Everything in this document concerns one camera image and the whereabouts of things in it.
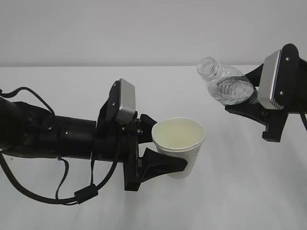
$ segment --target paper cup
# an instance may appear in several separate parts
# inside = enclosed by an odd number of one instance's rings
[[[203,126],[189,118],[175,117],[155,124],[152,136],[159,153],[180,157],[188,162],[184,171],[168,175],[177,179],[189,176],[205,140]]]

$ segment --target black mount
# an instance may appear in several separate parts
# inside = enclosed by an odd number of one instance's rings
[[[246,74],[254,87],[259,87],[263,64]],[[288,114],[307,112],[307,62],[299,57],[293,44],[282,48],[277,69],[274,97],[282,110],[264,108],[259,102],[243,102],[225,106],[225,110],[244,116],[265,125],[262,138],[266,141],[280,142]]]

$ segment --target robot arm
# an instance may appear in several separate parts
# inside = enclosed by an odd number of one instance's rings
[[[48,109],[24,102],[9,102],[20,90],[34,94]],[[49,204],[78,204],[98,195],[112,176],[118,162],[124,166],[125,190],[138,191],[142,182],[166,173],[183,171],[185,159],[146,149],[139,156],[138,145],[152,142],[156,122],[148,115],[137,118],[134,86],[124,79],[116,81],[100,110],[98,121],[62,117],[35,92],[26,87],[12,93],[0,92],[0,165],[13,186],[24,195]],[[112,161],[105,179],[98,185],[75,192],[68,199],[50,199],[22,187],[9,169],[3,154],[21,158],[78,158]]]
[[[301,114],[307,129],[307,62],[295,45],[285,45],[246,76],[259,87],[258,101],[228,105],[226,111],[265,125],[262,138],[266,141],[280,142],[288,114]]]

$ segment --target white table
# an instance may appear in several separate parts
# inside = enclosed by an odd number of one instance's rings
[[[255,66],[240,66],[248,72]],[[195,67],[0,68],[0,88],[28,86],[57,115],[96,120],[112,83],[136,87],[137,110],[157,121],[186,116],[203,124],[207,138],[192,174],[163,175],[125,192],[120,164],[99,196],[79,206],[53,206],[16,191],[0,170],[1,230],[305,230],[307,229],[307,133],[291,115],[281,143],[261,138],[264,126],[231,115],[212,99]],[[14,101],[39,105],[21,92]],[[144,144],[155,150],[153,144]],[[57,160],[6,157],[26,188],[54,197],[64,165]],[[68,159],[60,197],[90,181],[90,162]],[[110,163],[97,162],[100,182]]]

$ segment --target clear plastic bottle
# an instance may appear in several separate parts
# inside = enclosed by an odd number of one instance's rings
[[[253,85],[243,73],[232,66],[222,65],[212,57],[202,59],[197,72],[206,81],[210,95],[223,105],[242,103],[254,93]]]

